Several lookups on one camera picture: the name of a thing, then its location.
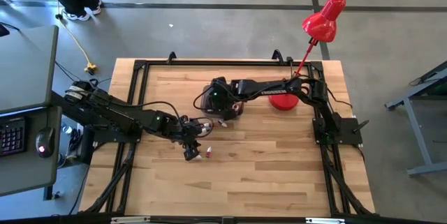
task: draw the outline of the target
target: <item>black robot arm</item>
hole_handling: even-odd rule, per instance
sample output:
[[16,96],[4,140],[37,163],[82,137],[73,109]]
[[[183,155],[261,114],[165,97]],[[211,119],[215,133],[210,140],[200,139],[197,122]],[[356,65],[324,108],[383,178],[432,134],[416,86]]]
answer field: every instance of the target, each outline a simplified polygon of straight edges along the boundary
[[126,104],[106,91],[93,87],[89,82],[74,82],[64,98],[90,114],[107,119],[108,127],[117,134],[131,135],[143,129],[149,134],[182,144],[186,160],[199,154],[197,147],[200,144],[196,138],[210,129],[210,125],[201,124],[188,116],[180,117],[160,110],[143,110],[142,106]]
[[338,144],[345,141],[344,144],[361,144],[358,132],[361,125],[357,119],[341,118],[338,112],[333,112],[329,104],[327,84],[310,77],[297,76],[289,80],[269,82],[231,80],[229,84],[224,77],[218,77],[204,88],[200,109],[205,114],[230,120],[243,113],[245,102],[259,96],[279,94],[297,96],[303,103],[320,112],[321,118],[313,120],[318,143]]

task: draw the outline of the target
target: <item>red lamp shade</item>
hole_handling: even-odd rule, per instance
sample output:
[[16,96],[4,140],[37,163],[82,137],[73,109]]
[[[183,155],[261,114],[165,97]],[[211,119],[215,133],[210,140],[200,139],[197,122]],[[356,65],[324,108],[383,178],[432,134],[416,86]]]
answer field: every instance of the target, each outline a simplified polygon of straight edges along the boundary
[[346,5],[346,0],[328,0],[323,9],[308,17],[302,29],[321,42],[332,42],[337,33],[336,19]]

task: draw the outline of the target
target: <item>wooden tabletop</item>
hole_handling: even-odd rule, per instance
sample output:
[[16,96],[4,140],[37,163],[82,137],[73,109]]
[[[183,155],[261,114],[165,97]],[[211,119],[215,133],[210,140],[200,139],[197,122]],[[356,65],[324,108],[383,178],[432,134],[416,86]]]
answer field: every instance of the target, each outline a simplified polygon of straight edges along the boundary
[[[110,94],[124,101],[134,61],[118,59],[112,76]],[[323,61],[323,68],[335,97],[349,102],[340,61]],[[152,66],[145,102],[165,100],[181,115],[200,117],[202,112],[194,109],[192,102],[212,78],[219,76],[227,81],[280,80],[290,76],[290,68]],[[331,103],[343,117],[352,115],[348,105],[332,99]],[[173,113],[165,105],[147,108]],[[314,144],[313,116],[312,107],[304,103],[282,112],[274,109],[267,97],[259,97],[245,105],[240,119],[229,121],[227,128],[216,124],[209,136],[199,139],[202,151],[212,147],[211,158],[190,162],[184,160],[181,146],[143,133],[135,153],[126,215],[329,216],[321,153]],[[108,143],[94,153],[80,210],[91,206],[107,186],[116,150],[117,144]],[[340,146],[340,154],[347,184],[364,206],[374,211],[362,156],[351,146]],[[334,191],[341,209],[338,187]]]

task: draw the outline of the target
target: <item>red lamp base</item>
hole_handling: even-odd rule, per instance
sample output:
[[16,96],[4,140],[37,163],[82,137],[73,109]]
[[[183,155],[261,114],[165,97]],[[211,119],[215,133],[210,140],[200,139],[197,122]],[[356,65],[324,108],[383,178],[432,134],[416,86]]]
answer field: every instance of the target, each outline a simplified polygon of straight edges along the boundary
[[278,110],[292,110],[298,104],[298,97],[289,94],[271,95],[268,100]]

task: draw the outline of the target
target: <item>concrete floor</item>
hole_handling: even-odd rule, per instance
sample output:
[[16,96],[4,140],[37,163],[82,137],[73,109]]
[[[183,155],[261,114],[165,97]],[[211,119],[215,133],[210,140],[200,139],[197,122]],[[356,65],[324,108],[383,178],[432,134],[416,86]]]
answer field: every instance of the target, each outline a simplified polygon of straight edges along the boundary
[[[104,0],[114,3],[250,3],[311,5],[311,0]],[[349,6],[445,6],[446,0],[347,0]],[[56,8],[2,6],[0,21],[20,28],[56,24]],[[280,49],[302,57],[308,36],[301,22],[308,10],[176,10],[107,8],[88,22],[68,27],[99,66],[97,78],[112,75],[117,57],[269,58]],[[447,222],[447,172],[408,178],[406,169],[423,160],[404,110],[383,104],[408,89],[407,84],[446,60],[445,13],[345,12],[338,34],[328,44],[330,58],[344,67],[354,112],[370,123],[362,129],[369,183],[376,212],[383,216]],[[316,48],[310,59],[322,59]],[[57,61],[81,78],[85,62],[61,29]],[[53,89],[70,85],[59,69]],[[43,189],[0,197],[0,219],[67,214],[78,193],[84,167],[58,172],[57,201],[42,202]]]

